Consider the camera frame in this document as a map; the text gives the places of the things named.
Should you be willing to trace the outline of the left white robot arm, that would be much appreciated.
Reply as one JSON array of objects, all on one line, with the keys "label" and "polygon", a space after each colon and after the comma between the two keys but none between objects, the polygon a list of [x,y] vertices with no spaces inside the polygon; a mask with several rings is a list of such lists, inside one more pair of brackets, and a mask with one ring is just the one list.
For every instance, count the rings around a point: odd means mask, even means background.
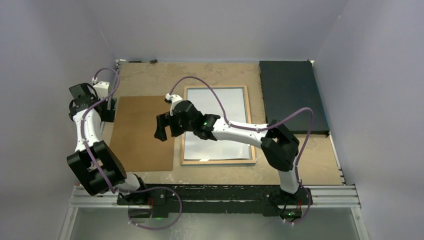
[{"label": "left white robot arm", "polygon": [[138,205],[146,203],[149,191],[136,174],[128,174],[102,138],[104,123],[115,121],[116,99],[107,100],[100,86],[80,83],[69,88],[73,99],[69,117],[75,123],[75,152],[66,158],[80,184],[91,195],[119,191]]}]

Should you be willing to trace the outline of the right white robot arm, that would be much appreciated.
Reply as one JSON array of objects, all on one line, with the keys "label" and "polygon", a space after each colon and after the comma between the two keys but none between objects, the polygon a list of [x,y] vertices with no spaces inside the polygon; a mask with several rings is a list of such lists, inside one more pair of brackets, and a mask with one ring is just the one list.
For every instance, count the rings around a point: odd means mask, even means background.
[{"label": "right white robot arm", "polygon": [[231,141],[261,149],[268,164],[278,171],[282,200],[292,204],[300,198],[300,183],[295,171],[300,142],[284,124],[242,123],[236,127],[226,123],[222,116],[203,114],[192,102],[182,100],[170,111],[156,116],[154,137],[166,141],[166,127],[170,128],[172,137],[191,132],[205,141]]}]

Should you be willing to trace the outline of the brown cardboard backing board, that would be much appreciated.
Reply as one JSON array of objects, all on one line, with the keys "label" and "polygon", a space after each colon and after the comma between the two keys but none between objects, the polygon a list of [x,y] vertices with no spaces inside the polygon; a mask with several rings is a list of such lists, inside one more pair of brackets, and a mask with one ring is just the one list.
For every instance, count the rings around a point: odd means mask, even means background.
[{"label": "brown cardboard backing board", "polygon": [[110,148],[127,172],[172,171],[174,140],[154,138],[156,116],[169,111],[163,96],[121,96]]}]

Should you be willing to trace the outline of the blue wooden picture frame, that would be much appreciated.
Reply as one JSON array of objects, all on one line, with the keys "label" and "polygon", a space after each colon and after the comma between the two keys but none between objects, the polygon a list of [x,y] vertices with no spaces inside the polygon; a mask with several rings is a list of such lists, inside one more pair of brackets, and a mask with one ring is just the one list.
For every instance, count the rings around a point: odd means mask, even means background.
[{"label": "blue wooden picture frame", "polygon": [[[187,100],[187,89],[188,88],[201,88],[201,87],[206,87],[206,86],[200,86],[200,85],[191,85],[191,86],[186,86],[184,88],[184,95],[183,98],[185,100]],[[252,118],[251,118],[251,109],[250,109],[250,100],[249,100],[249,94],[248,94],[248,87],[246,85],[216,85],[213,86],[212,88],[233,88],[233,87],[243,87],[244,88],[244,97],[245,97],[245,106],[246,106],[246,113],[248,114],[248,120],[249,122],[247,123],[251,123],[252,122]],[[236,159],[236,160],[208,160],[208,161],[185,161],[184,160],[184,137],[185,137],[185,133],[182,135],[181,137],[181,165],[182,166],[223,166],[223,165],[255,165],[257,160],[256,160],[256,150],[255,147],[252,145],[249,145],[251,147],[251,156],[252,159],[251,160],[241,160],[241,159]]]}]

